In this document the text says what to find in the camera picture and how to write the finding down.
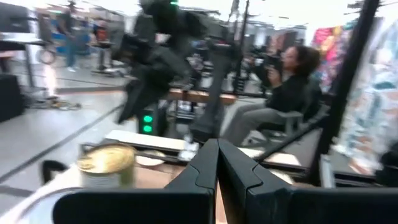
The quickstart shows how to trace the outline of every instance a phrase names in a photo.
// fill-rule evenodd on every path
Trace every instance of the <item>person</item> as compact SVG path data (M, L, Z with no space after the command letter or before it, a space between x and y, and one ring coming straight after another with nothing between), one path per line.
M97 42L106 41L106 22L100 19L97 24L94 25L93 34Z
M223 139L240 146L251 130L261 123L284 124L278 112L300 111L305 102L304 93L309 75L319 65L320 54L310 47L288 48L283 56L283 77L276 69L267 68L272 96L266 103L253 103L240 106L229 123Z
M75 2L71 1L69 7L60 15L58 22L59 32L65 35L65 50L67 67L70 72L75 72L75 37L73 35L73 15L76 13Z

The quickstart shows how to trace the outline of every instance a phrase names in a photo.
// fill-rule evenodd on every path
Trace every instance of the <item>painted wall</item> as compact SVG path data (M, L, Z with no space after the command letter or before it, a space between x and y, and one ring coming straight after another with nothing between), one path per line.
M313 77L321 80L321 89L328 92L336 77L336 68L341 63L339 58L345 55L345 38L350 36L347 26L319 28L315 31L311 46L321 52L322 60Z
M375 27L335 147L362 174L378 169L380 156L398 141L398 20L384 19Z

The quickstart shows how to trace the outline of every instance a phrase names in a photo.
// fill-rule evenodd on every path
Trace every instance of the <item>light stand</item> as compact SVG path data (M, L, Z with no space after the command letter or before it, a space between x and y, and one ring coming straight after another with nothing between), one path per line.
M212 56L216 63L214 63L213 70L213 83L209 89L209 102L206 104L205 113L198 118L191 126L190 130L193 136L193 140L203 144L210 138L217 138L218 126L217 120L219 118L220 110L220 95L223 92L222 84L224 76L229 72L231 61L234 58L230 58L230 55L235 55L235 46L226 44L213 44L210 47Z
M249 0L246 0L246 8L244 10L243 15L243 23L242 23L242 31L239 40L239 52L238 52L238 61L235 68L235 77L233 80L233 93L236 94L238 92L238 85L241 80L241 68L242 68L242 60L243 60L243 45L244 45L244 35L246 32L246 26L248 23L249 17Z

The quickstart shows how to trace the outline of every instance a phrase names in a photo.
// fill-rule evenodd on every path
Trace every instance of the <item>film camera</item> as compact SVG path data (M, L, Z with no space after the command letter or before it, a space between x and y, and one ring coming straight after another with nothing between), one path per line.
M197 73L186 59L194 51L193 40L209 37L209 49L222 52L218 56L225 59L223 55L234 55L229 45L214 42L226 38L226 28L218 21L195 11L180 10L171 0L142 0L140 5L142 11L133 32L120 32L111 40L112 59L129 63L138 78L127 85L127 100L118 123L166 95L171 82L189 80ZM157 33L170 37L158 44Z
M270 83L268 80L268 69L274 68L279 74L282 75L283 63L281 61L282 51L278 51L275 55L270 55L267 53L266 47L261 47L259 49L252 49L250 51L251 57L254 59L249 66L249 73L253 72L256 74L258 79L261 80L264 87L269 87Z

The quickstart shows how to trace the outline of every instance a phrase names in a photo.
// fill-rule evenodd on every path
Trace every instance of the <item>seated woman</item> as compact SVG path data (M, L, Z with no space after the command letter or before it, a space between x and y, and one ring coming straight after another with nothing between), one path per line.
M252 103L240 106L226 128L223 139L240 146L251 130L261 123L284 124L278 111L300 111L304 104L304 89L309 75L318 67L320 54L305 46L290 47L282 57L284 78L273 68L268 68L268 80L272 96L266 103Z

